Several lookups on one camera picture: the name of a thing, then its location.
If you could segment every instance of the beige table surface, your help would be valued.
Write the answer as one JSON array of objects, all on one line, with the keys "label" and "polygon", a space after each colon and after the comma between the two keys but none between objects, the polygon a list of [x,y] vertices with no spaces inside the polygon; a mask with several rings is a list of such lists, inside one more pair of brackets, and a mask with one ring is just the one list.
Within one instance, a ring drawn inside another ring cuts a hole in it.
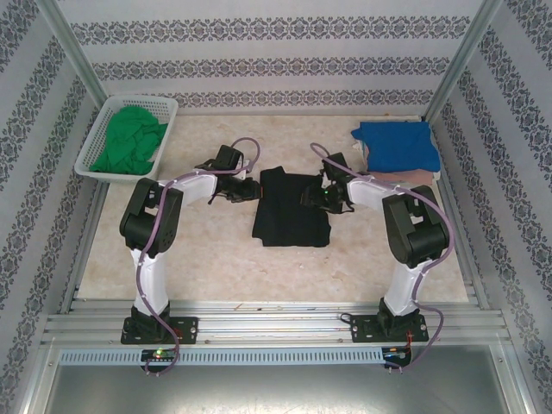
[{"label": "beige table surface", "polygon": [[[362,169],[352,129],[362,116],[177,116],[163,154],[160,179],[171,179],[214,158],[221,144],[252,136],[262,146],[253,172],[283,166],[288,173],[317,174],[322,164],[309,149],[319,142],[343,152]],[[253,158],[253,144],[240,144]],[[133,185],[111,185],[91,247],[80,298],[134,298],[134,265],[119,222]],[[263,248],[251,237],[257,202],[198,200],[182,210],[179,232],[167,253],[171,299],[221,301],[377,301],[391,282],[395,260],[383,216],[357,206],[354,214],[329,216],[326,248]],[[432,270],[424,301],[462,302],[467,295],[455,254]]]}]

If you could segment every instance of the white plastic basket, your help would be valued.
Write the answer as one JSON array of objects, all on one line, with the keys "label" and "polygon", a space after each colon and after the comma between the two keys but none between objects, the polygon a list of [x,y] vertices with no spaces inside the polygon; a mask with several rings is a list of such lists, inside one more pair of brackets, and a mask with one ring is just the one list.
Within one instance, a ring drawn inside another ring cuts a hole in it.
[{"label": "white plastic basket", "polygon": [[[168,123],[165,136],[151,158],[151,160],[154,160],[152,170],[146,175],[109,174],[106,172],[90,171],[90,166],[96,162],[105,148],[105,130],[110,123],[111,117],[125,106],[140,106],[149,110],[159,120],[159,123]],[[90,133],[86,137],[85,144],[80,150],[77,162],[75,163],[75,172],[79,175],[109,183],[135,183],[143,178],[157,179],[161,155],[173,127],[178,108],[179,103],[175,99],[168,97],[149,97],[143,95],[109,97],[103,104],[102,110],[100,110]]]}]

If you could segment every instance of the green cloth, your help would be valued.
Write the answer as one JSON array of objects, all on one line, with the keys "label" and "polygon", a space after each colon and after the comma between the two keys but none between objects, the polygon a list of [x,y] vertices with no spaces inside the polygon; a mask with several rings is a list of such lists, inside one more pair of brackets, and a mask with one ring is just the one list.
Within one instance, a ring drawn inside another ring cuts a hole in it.
[{"label": "green cloth", "polygon": [[105,131],[105,148],[90,171],[145,175],[154,163],[148,161],[165,136],[166,124],[148,110],[127,106],[111,117]]}]

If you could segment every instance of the stack of folded clothes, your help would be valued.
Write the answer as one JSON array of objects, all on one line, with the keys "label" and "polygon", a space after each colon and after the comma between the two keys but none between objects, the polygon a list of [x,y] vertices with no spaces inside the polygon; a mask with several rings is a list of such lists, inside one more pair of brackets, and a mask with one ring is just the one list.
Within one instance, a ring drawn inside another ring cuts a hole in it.
[{"label": "stack of folded clothes", "polygon": [[361,122],[351,135],[362,142],[376,179],[431,185],[441,170],[427,122]]}]

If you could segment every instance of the blue cloth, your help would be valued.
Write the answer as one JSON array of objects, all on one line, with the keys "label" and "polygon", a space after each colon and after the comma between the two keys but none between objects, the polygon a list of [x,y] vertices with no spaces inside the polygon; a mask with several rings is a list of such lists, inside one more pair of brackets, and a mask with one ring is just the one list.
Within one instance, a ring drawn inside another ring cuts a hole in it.
[{"label": "blue cloth", "polygon": [[368,146],[368,171],[441,170],[427,122],[361,122],[351,135]]}]

